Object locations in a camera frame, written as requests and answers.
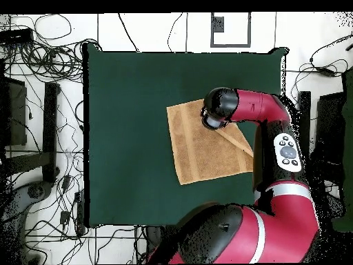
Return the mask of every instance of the folded towel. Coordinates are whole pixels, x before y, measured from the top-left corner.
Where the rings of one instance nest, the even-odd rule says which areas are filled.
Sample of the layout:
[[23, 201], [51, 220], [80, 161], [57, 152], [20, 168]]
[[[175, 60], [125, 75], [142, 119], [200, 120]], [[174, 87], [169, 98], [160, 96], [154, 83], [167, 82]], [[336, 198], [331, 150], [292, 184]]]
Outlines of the folded towel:
[[203, 100], [167, 107], [176, 175], [181, 185], [252, 172], [252, 149], [235, 123], [208, 130]]

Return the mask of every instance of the green tablecloth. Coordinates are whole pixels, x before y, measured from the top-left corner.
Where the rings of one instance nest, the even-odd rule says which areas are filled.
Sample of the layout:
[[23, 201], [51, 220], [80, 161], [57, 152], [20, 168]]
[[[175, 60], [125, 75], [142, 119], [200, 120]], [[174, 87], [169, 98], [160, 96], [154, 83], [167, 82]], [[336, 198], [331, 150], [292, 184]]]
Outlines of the green tablecloth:
[[[252, 173], [179, 184], [166, 107], [220, 86], [280, 94], [284, 48], [185, 54], [99, 52], [89, 45], [88, 52], [91, 226], [175, 224], [207, 201], [253, 204]], [[255, 125], [239, 128], [252, 145]]]
[[346, 94], [342, 115], [345, 118], [345, 144], [343, 152], [343, 199], [345, 215], [333, 220], [333, 227], [338, 231], [353, 231], [353, 68], [343, 75], [343, 92]]

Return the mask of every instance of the control panel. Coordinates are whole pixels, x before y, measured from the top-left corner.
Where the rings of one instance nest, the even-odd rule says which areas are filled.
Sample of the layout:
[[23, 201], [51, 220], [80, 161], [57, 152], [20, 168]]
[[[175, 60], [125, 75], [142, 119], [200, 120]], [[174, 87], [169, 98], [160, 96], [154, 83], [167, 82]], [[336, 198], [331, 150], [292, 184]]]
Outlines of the control panel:
[[287, 133], [281, 133], [274, 138], [273, 143], [277, 164], [283, 170], [293, 173], [299, 172], [301, 170], [301, 160], [294, 138]]

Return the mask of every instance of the red robot arm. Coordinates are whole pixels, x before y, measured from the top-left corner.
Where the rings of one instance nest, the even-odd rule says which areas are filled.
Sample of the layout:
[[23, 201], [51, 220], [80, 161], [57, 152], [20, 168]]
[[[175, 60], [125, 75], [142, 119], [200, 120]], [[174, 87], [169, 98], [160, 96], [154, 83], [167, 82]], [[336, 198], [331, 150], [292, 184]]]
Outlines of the red robot arm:
[[280, 99], [261, 92], [216, 88], [204, 99], [201, 116], [211, 130], [239, 121], [258, 125], [253, 191], [254, 205], [259, 208], [229, 204], [203, 211], [190, 220], [168, 263], [302, 261], [319, 225], [301, 151]]

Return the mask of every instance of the button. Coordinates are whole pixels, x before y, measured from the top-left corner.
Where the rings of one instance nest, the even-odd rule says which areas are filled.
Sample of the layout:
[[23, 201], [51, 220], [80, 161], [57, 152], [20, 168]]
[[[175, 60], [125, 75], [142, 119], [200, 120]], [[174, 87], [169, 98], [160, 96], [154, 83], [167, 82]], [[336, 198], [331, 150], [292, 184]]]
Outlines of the button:
[[295, 159], [296, 158], [296, 150], [290, 146], [282, 147], [280, 154], [282, 157], [285, 157], [286, 159]]

